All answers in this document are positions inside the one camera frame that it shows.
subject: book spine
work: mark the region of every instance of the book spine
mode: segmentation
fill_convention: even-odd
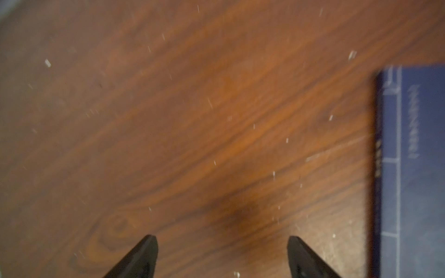
[[[380,277],[381,245],[381,200],[382,200],[382,135],[383,135],[383,92],[384,74],[380,72],[376,80],[376,122],[375,122],[375,156],[374,156],[374,200],[372,225],[371,277]]]

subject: dust speck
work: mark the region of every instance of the dust speck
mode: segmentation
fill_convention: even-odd
[[[351,53],[349,53],[349,60],[352,60],[356,57],[357,51],[352,50]]]

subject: blue book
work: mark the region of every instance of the blue book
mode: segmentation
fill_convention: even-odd
[[[377,78],[372,275],[445,277],[445,66]]]

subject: white border line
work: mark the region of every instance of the white border line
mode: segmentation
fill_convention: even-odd
[[[400,218],[401,218],[401,141],[402,141],[402,67],[397,69],[397,163],[396,163],[396,278],[400,278]]]
[[[387,75],[387,77],[386,77],[386,82],[385,82],[385,84],[383,84],[383,86],[385,87],[385,89],[388,88],[389,86],[391,86],[391,84],[392,84],[392,66],[390,66],[390,67],[388,68],[387,73],[388,73],[388,75]]]

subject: dark wood stain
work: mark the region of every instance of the dark wood stain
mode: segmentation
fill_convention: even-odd
[[[289,235],[366,276],[374,76],[444,62],[444,17],[440,0],[25,1],[0,23],[4,277],[102,277],[146,234],[158,278],[289,277]]]

